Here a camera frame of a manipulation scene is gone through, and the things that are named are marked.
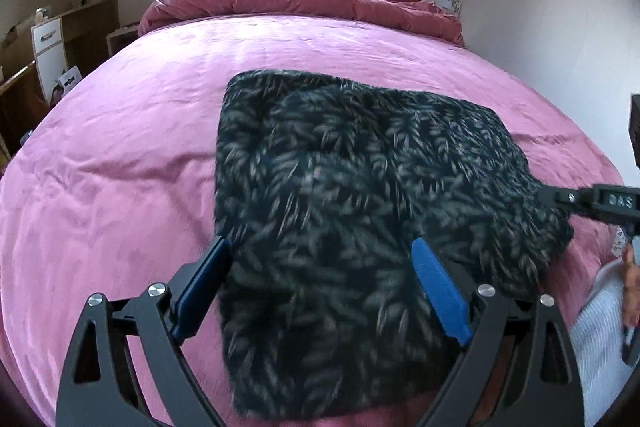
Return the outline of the person's right hand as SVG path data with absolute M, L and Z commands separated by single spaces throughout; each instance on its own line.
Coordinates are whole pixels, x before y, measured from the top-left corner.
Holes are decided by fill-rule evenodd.
M 640 270 L 634 262 L 634 247 L 625 246 L 623 253 L 623 304 L 622 320 L 627 327 L 639 326 Z

